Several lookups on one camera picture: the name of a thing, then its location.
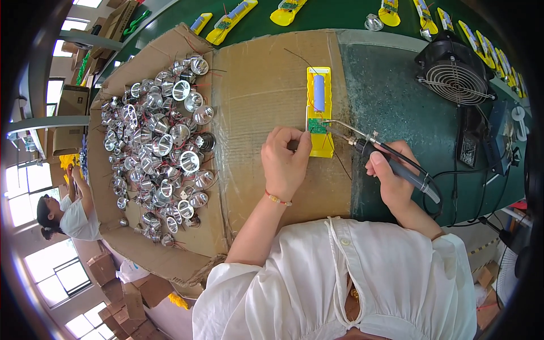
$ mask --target black hair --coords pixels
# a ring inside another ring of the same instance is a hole
[[[49,196],[44,195],[43,197],[40,197],[40,200],[38,201],[38,208],[36,209],[36,214],[38,216],[38,223],[42,226],[42,236],[46,240],[50,240],[53,234],[64,234],[64,232],[60,228],[59,221],[56,221],[55,219],[50,220],[49,217],[47,217],[51,211],[45,203],[46,198],[49,198]]]

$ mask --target bracelet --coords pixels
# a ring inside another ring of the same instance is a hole
[[[274,195],[270,195],[266,189],[264,190],[264,193],[268,196],[268,198],[270,198],[272,200],[272,202],[280,203],[280,204],[283,204],[283,205],[285,205],[287,207],[290,207],[290,206],[293,205],[292,202],[283,202],[278,197],[276,197]]]

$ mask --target woman's left hand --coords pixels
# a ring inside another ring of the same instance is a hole
[[[296,152],[287,149],[291,140],[299,141]],[[268,134],[261,148],[261,160],[266,189],[270,195],[282,201],[290,201],[306,176],[308,159],[312,151],[312,137],[309,131],[302,132],[294,127],[277,126]]]

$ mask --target fan grille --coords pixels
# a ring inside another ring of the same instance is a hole
[[[486,82],[467,65],[457,61],[438,61],[428,69],[425,77],[419,81],[458,105],[476,105],[487,98],[494,98],[487,94]]]

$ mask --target black fan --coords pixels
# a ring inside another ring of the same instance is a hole
[[[443,30],[414,59],[417,80],[458,107],[495,100],[489,86],[493,71],[455,33]]]

